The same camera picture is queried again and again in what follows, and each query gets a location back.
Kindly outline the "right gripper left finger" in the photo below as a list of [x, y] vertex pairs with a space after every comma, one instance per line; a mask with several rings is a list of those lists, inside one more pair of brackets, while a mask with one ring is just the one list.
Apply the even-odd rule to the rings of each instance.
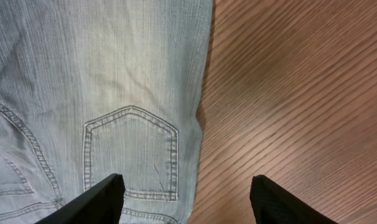
[[121, 174], [111, 174], [36, 224], [118, 224], [124, 204]]

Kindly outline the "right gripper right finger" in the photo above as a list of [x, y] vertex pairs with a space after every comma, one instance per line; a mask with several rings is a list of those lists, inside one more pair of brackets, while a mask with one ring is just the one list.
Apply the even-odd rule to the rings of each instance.
[[249, 197], [257, 224], [337, 224], [265, 175], [252, 178]]

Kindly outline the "light blue denim jeans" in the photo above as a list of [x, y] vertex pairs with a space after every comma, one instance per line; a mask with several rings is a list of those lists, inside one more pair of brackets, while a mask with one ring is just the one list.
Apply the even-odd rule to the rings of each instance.
[[121, 223], [186, 223], [213, 3], [0, 0], [0, 223], [113, 173]]

